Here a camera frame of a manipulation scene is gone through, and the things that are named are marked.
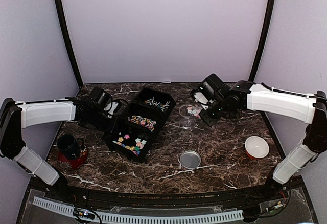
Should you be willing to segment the clear plastic jar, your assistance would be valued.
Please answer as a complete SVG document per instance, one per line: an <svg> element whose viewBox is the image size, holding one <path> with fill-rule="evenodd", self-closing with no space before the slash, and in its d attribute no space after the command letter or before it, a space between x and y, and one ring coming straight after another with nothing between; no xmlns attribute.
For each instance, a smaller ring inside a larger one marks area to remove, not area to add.
<svg viewBox="0 0 327 224"><path fill-rule="evenodd" d="M179 126L184 130L197 128L200 120L200 112L201 108L197 105L182 105L179 108L179 115L181 116Z"/></svg>

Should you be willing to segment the black bin with flower candies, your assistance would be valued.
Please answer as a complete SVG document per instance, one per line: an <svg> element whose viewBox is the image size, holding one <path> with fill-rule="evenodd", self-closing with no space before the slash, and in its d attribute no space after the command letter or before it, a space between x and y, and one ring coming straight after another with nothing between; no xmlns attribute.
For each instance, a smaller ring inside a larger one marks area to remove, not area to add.
<svg viewBox="0 0 327 224"><path fill-rule="evenodd" d="M154 137L146 128L125 120L116 120L111 131L102 136L110 151L124 155L128 160L144 162Z"/></svg>

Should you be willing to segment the black bin with small candies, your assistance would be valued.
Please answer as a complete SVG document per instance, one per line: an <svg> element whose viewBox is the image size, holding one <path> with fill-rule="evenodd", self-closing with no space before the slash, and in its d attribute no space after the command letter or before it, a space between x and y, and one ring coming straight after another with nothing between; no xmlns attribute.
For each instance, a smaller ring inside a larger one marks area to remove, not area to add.
<svg viewBox="0 0 327 224"><path fill-rule="evenodd" d="M123 113L123 120L132 127L148 132L152 137L157 137L165 120L155 109L137 104L130 105Z"/></svg>

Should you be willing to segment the black bin with lollipops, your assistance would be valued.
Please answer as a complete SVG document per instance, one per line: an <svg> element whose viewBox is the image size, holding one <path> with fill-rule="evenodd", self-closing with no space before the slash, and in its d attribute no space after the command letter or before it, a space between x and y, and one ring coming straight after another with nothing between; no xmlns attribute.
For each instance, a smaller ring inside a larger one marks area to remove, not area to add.
<svg viewBox="0 0 327 224"><path fill-rule="evenodd" d="M154 108L166 120L176 106L176 101L170 94L149 87L142 88L132 102Z"/></svg>

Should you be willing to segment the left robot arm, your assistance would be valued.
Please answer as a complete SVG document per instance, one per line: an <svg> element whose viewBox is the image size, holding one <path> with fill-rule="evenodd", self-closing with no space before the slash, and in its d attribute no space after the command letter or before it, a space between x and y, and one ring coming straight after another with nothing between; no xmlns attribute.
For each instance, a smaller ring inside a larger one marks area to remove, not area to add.
<svg viewBox="0 0 327 224"><path fill-rule="evenodd" d="M24 139L24 130L49 124L82 122L106 132L118 110L119 103L113 100L96 102L66 97L23 102L6 98L1 104L1 157L15 161L52 187L52 193L60 201L68 201L72 190L65 185L65 176L29 146Z"/></svg>

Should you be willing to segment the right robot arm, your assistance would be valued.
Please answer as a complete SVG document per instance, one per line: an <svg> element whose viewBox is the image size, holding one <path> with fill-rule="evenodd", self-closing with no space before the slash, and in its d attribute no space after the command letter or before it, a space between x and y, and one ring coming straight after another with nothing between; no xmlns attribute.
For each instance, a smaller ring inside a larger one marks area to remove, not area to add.
<svg viewBox="0 0 327 224"><path fill-rule="evenodd" d="M210 76L191 96L202 106L199 116L208 126L239 110L264 111L307 124L303 140L275 167L267 179L268 184L261 188L265 200L274 199L281 191L280 185L326 151L326 94L323 91L294 93L251 81L239 81L230 87L218 77Z"/></svg>

